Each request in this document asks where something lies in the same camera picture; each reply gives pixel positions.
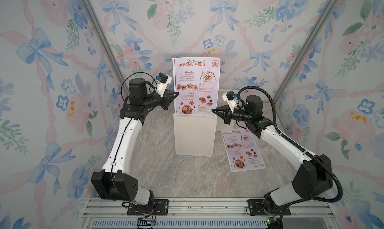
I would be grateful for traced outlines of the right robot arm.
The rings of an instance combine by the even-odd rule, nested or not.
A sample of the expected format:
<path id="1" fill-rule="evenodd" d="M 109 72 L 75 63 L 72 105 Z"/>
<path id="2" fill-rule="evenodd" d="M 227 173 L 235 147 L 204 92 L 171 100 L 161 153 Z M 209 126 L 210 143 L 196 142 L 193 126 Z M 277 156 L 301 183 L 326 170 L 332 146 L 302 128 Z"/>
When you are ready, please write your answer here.
<path id="1" fill-rule="evenodd" d="M 270 144 L 281 153 L 296 169 L 294 179 L 287 185 L 267 193 L 264 196 L 261 209 L 268 215 L 281 214 L 290 205 L 305 201 L 316 200 L 326 202 L 320 195 L 330 190 L 334 185 L 338 195 L 342 195 L 340 182 L 331 169 L 331 160 L 325 155 L 316 155 L 284 134 L 276 123 L 263 116 L 263 101 L 259 96 L 249 95 L 243 106 L 238 107 L 237 94 L 225 92 L 225 106 L 213 109 L 212 112 L 230 122 L 243 122 L 242 142 L 252 135 Z"/>

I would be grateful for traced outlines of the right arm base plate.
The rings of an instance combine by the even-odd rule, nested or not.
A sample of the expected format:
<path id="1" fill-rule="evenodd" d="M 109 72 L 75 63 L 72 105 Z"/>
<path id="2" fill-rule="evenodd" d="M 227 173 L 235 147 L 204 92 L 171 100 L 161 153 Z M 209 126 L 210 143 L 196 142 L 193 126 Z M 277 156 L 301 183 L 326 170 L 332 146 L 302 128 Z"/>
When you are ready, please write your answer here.
<path id="1" fill-rule="evenodd" d="M 247 214 L 249 216 L 290 216 L 289 208 L 284 206 L 273 207 L 271 203 L 265 203 L 264 199 L 248 199 Z"/>

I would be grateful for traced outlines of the white narrow rack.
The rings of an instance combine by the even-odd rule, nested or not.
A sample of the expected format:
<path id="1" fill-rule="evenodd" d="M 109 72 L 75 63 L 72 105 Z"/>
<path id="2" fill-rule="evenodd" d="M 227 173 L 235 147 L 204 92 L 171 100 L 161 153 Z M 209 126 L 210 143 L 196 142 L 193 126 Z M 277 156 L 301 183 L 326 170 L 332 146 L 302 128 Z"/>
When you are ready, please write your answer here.
<path id="1" fill-rule="evenodd" d="M 211 157 L 214 151 L 216 128 L 216 116 L 174 114 L 176 154 Z"/>
<path id="2" fill-rule="evenodd" d="M 228 91 L 229 90 L 219 89 L 218 102 L 217 102 L 218 108 L 228 105 L 228 102 L 223 99 L 223 94 L 228 92 Z M 232 130 L 234 128 L 235 121 L 234 120 L 230 121 L 229 111 L 230 111 L 230 109 L 224 110 L 224 111 L 219 111 L 219 114 L 222 114 L 223 116 L 222 117 L 218 116 L 216 131 L 224 132 L 224 133 L 231 133 L 232 132 Z"/>

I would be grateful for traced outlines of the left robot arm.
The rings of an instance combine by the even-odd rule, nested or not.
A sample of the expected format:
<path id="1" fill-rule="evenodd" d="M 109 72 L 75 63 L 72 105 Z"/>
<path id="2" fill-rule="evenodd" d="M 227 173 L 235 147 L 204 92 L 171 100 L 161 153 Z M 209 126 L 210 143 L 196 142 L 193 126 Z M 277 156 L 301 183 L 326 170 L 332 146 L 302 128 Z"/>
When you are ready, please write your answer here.
<path id="1" fill-rule="evenodd" d="M 149 112 L 156 107 L 167 110 L 179 95 L 167 88 L 171 82 L 172 77 L 164 73 L 160 73 L 153 84 L 142 78 L 130 80 L 130 94 L 123 100 L 111 153 L 102 170 L 94 172 L 91 177 L 101 199 L 153 206 L 153 192 L 141 188 L 138 180 L 130 176 L 130 162 L 136 139 Z"/>

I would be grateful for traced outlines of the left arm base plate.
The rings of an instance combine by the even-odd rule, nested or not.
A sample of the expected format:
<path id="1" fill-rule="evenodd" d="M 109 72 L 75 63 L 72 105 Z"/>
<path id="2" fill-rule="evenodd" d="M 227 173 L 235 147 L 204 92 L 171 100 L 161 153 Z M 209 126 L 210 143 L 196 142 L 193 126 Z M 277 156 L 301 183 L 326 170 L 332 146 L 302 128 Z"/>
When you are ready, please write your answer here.
<path id="1" fill-rule="evenodd" d="M 128 216 L 167 216 L 169 210 L 168 199 L 154 199 L 150 200 L 146 205 L 129 204 L 127 215 Z"/>

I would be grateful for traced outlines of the restaurant special menu sheet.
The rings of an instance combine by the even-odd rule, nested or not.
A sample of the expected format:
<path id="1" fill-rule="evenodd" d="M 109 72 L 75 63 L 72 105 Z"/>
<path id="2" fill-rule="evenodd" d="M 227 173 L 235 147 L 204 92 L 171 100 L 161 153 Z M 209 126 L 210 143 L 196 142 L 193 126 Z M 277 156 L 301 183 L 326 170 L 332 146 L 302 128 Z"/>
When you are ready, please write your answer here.
<path id="1" fill-rule="evenodd" d="M 211 116 L 219 97 L 221 59 L 183 57 L 173 59 L 175 113 L 185 116 Z"/>

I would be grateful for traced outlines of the white narrow rack front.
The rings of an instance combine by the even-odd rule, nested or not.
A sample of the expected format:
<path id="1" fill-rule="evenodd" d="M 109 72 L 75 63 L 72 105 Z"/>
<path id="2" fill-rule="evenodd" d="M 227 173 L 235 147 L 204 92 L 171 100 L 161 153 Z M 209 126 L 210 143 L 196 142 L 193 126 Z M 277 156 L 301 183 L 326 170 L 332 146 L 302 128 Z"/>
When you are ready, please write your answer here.
<path id="1" fill-rule="evenodd" d="M 211 157 L 214 151 L 216 128 L 216 116 L 174 114 L 176 154 Z"/>

